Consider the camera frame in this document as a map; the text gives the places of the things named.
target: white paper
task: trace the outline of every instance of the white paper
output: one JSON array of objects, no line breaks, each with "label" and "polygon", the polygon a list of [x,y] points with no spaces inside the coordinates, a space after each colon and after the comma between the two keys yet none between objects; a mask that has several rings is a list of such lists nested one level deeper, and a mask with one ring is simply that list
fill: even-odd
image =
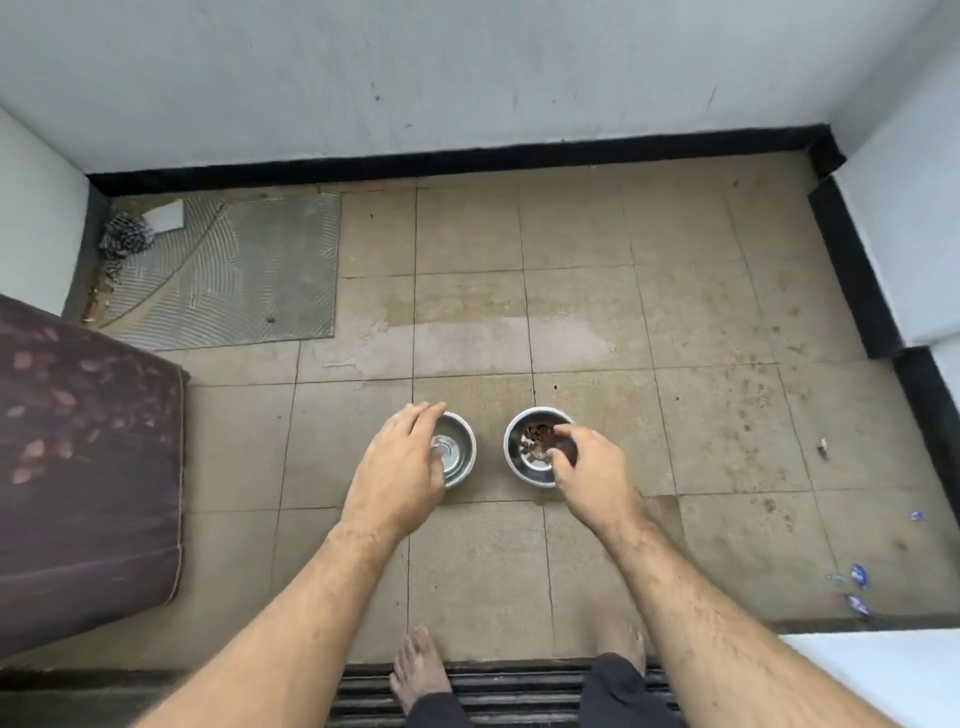
[{"label": "white paper", "polygon": [[153,232],[169,232],[183,227],[183,200],[163,207],[154,207],[143,213],[143,219]]}]

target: leg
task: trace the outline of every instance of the leg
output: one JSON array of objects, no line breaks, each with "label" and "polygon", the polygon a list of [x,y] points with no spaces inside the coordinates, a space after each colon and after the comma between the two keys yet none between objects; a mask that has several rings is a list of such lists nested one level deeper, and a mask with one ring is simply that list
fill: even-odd
[{"label": "leg", "polygon": [[676,728],[680,719],[646,691],[646,652],[639,630],[614,609],[596,606],[593,629],[597,657],[580,696],[580,724]]},{"label": "leg", "polygon": [[472,725],[450,688],[444,661],[426,627],[408,635],[394,659],[390,689],[409,728],[468,728]]}]

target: dark pants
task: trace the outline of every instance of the dark pants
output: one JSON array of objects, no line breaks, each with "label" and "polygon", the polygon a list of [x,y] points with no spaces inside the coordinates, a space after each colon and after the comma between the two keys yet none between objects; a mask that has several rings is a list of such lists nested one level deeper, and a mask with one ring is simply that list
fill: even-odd
[{"label": "dark pants", "polygon": [[[612,652],[600,655],[584,680],[580,724],[676,728],[680,718],[660,698],[649,694],[643,677],[627,660]],[[425,695],[407,716],[407,728],[469,728],[470,719],[449,692]]]}]

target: empty bowl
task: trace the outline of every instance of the empty bowl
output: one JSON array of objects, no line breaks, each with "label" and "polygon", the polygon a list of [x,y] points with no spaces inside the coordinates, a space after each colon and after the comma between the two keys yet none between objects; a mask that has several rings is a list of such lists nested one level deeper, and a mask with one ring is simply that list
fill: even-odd
[{"label": "empty bowl", "polygon": [[444,412],[433,429],[430,445],[440,451],[447,488],[462,483],[473,470],[477,461],[477,440],[470,425],[460,415]]},{"label": "empty bowl", "polygon": [[554,425],[564,424],[573,425],[573,420],[553,407],[531,407],[514,417],[503,435],[503,454],[510,470],[538,488],[555,487],[553,466],[546,451],[561,449],[571,465],[577,462],[573,441],[553,434]]}]

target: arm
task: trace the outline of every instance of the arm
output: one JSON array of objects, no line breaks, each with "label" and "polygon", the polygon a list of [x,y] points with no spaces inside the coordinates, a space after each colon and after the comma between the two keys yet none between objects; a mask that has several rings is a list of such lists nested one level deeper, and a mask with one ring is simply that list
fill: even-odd
[{"label": "arm", "polygon": [[740,609],[670,545],[629,482],[620,448],[585,427],[557,431],[579,451],[576,468],[550,451],[557,484],[623,574],[691,726],[896,726]]},{"label": "arm", "polygon": [[387,560],[444,496],[430,438],[444,404],[408,404],[357,468],[343,516],[276,599],[139,728],[323,725]]}]

